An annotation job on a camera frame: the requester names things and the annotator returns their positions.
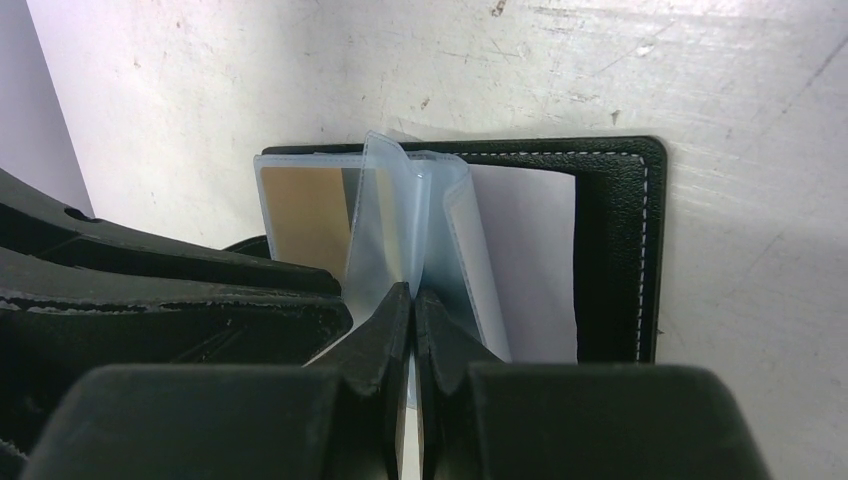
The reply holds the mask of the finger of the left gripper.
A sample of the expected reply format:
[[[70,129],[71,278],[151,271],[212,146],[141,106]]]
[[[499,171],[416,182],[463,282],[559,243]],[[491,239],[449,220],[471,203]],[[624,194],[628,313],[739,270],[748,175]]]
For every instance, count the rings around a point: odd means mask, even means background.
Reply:
[[[28,455],[86,372],[304,364],[352,318],[326,271],[85,216],[1,176],[1,452]]]

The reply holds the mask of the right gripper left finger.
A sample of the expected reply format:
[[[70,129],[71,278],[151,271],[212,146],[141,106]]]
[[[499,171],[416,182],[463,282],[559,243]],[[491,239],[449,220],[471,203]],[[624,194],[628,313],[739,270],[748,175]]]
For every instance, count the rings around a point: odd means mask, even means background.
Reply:
[[[114,365],[77,381],[25,479],[396,479],[412,299],[305,367]]]

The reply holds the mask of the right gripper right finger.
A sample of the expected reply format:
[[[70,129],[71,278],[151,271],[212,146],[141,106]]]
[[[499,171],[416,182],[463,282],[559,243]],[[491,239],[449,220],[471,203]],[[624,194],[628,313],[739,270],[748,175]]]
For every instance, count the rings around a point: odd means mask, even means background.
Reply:
[[[415,302],[426,479],[766,479],[728,388],[684,366],[506,363]]]

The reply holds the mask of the black leather card holder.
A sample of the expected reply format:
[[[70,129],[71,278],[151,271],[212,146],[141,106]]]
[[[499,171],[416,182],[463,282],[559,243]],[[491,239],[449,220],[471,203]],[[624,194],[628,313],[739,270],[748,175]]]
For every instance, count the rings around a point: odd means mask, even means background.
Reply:
[[[263,167],[360,171],[343,296],[435,293],[519,363],[655,357],[668,153],[652,136],[269,147]]]

